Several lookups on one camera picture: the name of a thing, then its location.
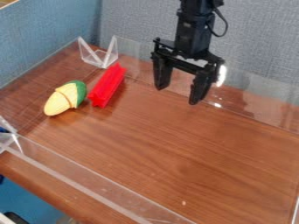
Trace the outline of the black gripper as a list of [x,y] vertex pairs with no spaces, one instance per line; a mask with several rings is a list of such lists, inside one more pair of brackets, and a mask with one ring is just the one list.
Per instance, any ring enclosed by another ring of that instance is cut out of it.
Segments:
[[174,69],[195,76],[191,84],[191,105],[204,99],[212,83],[222,85],[224,82],[226,60],[210,51],[190,57],[174,47],[171,40],[156,38],[151,60],[154,61],[154,85],[158,90],[170,86]]

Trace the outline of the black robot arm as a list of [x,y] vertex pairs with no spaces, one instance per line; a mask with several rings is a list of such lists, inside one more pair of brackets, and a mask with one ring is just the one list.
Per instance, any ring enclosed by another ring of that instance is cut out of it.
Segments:
[[224,0],[180,3],[175,41],[154,40],[154,85],[158,90],[170,86],[174,68],[192,74],[190,104],[195,105],[206,98],[211,84],[220,80],[226,60],[210,52],[211,36],[223,37],[230,26],[219,10]]

